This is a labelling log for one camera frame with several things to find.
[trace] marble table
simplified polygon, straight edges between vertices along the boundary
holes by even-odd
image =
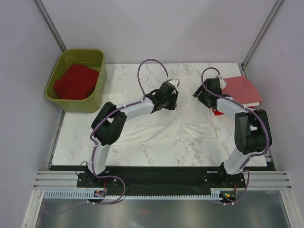
[[[215,64],[164,64],[170,76],[184,74],[200,84],[201,72],[216,67],[223,78],[240,76],[237,63]],[[104,93],[138,89],[138,64],[106,65],[108,72]],[[158,64],[145,64],[141,69],[141,81],[145,91],[159,88],[164,81],[163,68]],[[172,142],[111,147],[106,164],[120,166],[219,166],[232,153],[234,145],[234,122],[225,115],[210,114],[217,129],[217,139],[179,138]],[[52,165],[79,165],[90,161],[93,143],[81,123],[86,114],[66,113],[63,120]],[[252,158],[248,166],[266,166],[264,156]]]

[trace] white wall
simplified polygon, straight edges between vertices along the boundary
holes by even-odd
[[[242,62],[275,0],[42,0],[67,48],[107,63]]]
[[[250,79],[269,115],[272,155],[304,212],[304,1],[285,1],[253,58]]]
[[[60,109],[44,96],[60,50],[32,0],[0,1],[0,226],[18,228]]]

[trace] white cloth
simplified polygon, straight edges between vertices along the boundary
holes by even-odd
[[[209,109],[192,96],[199,85],[195,85],[185,76],[180,76],[179,80],[176,109],[162,109],[127,121],[115,145],[172,142],[181,138],[217,138],[219,130],[212,125]],[[103,95],[102,106],[108,101],[116,105],[127,104],[141,96],[138,89],[107,93]]]

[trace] gray floor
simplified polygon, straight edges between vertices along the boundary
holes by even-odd
[[[81,200],[45,200],[59,213]],[[125,200],[114,205],[83,204],[58,217],[40,213],[41,228],[289,228],[279,192],[249,191],[234,206],[210,201]]]

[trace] olive green plastic basket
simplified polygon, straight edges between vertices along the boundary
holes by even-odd
[[[101,104],[102,95],[106,80],[105,57],[100,50],[72,49],[65,51],[59,58],[51,79],[46,88],[46,96],[55,102],[64,111],[76,113],[96,112]],[[83,100],[59,99],[54,83],[72,66],[72,64],[82,64],[99,72],[98,80],[93,93]]]

